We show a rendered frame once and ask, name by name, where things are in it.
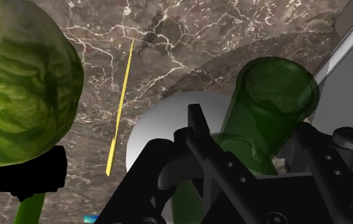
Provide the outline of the thin yellow stick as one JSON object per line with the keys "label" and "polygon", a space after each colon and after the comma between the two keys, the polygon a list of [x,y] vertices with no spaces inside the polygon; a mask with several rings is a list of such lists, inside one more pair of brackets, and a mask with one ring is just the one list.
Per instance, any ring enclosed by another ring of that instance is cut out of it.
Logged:
{"label": "thin yellow stick", "polygon": [[107,176],[110,176],[111,172],[113,170],[114,155],[115,155],[115,151],[116,151],[116,142],[117,142],[118,130],[119,130],[119,126],[120,126],[121,112],[122,112],[122,108],[123,108],[125,92],[127,89],[127,82],[128,82],[128,76],[129,76],[129,71],[130,71],[130,64],[131,64],[131,60],[132,60],[133,49],[134,49],[134,42],[135,42],[135,37],[132,38],[132,42],[130,45],[130,51],[129,51],[129,55],[128,55],[125,75],[124,75],[124,79],[123,79],[123,85],[122,85],[122,89],[121,89],[120,101],[119,101],[118,110],[117,110],[114,136],[111,140],[111,144],[109,147],[109,154],[108,154],[107,164],[106,164],[106,175]]}

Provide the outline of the light green cylinder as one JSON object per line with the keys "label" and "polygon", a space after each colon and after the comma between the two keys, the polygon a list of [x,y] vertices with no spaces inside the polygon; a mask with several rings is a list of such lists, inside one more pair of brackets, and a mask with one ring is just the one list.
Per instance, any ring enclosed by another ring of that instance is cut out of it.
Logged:
{"label": "light green cylinder", "polygon": [[39,224],[46,193],[30,193],[19,203],[13,224]]}

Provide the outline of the white round plate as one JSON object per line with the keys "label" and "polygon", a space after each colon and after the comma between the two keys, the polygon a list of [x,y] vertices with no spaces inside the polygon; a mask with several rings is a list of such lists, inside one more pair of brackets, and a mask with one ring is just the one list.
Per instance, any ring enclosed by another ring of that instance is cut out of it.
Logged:
{"label": "white round plate", "polygon": [[155,138],[174,138],[174,132],[188,125],[188,105],[199,104],[209,130],[219,133],[231,97],[217,92],[189,91],[176,93],[147,109],[135,123],[126,147],[125,165],[129,170],[146,143]]}

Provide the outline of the green glass bottle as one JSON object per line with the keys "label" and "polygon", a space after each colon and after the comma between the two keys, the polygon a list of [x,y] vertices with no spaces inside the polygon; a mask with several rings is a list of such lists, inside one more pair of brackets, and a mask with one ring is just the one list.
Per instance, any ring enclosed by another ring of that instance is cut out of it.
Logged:
{"label": "green glass bottle", "polygon": [[316,81],[298,63],[280,57],[254,59],[239,72],[221,131],[213,139],[253,175],[276,175],[273,157],[318,101]]}

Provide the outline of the green lettuce head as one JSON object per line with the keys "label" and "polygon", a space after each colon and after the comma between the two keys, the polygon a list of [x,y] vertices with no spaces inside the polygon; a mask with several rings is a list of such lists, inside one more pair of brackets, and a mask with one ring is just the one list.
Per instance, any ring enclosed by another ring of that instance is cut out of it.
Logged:
{"label": "green lettuce head", "polygon": [[83,84],[79,55],[56,22],[32,0],[0,0],[0,166],[55,146]]}

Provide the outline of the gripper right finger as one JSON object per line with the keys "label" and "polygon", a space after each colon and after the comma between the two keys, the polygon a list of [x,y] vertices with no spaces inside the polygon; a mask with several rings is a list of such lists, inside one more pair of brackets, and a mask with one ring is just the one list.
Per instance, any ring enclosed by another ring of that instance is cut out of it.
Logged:
{"label": "gripper right finger", "polygon": [[353,224],[353,170],[339,150],[353,153],[353,128],[341,127],[332,135],[301,122],[293,134],[291,172],[310,172],[334,224]]}

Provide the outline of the black block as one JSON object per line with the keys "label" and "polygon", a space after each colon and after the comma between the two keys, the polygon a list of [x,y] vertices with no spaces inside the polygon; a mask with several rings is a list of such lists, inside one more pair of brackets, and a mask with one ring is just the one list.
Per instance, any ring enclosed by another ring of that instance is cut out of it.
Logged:
{"label": "black block", "polygon": [[22,164],[0,167],[0,192],[10,193],[20,202],[37,193],[56,192],[64,187],[67,157],[63,146]]}

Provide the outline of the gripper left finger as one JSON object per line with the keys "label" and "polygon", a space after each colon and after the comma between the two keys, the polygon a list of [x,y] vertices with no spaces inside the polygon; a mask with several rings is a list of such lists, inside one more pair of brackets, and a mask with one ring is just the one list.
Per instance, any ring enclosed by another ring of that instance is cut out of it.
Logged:
{"label": "gripper left finger", "polygon": [[253,198],[258,180],[209,134],[199,104],[188,106],[188,126],[174,140],[152,139],[100,212],[95,224],[166,224],[165,203],[177,184],[201,178],[201,224],[268,224]]}

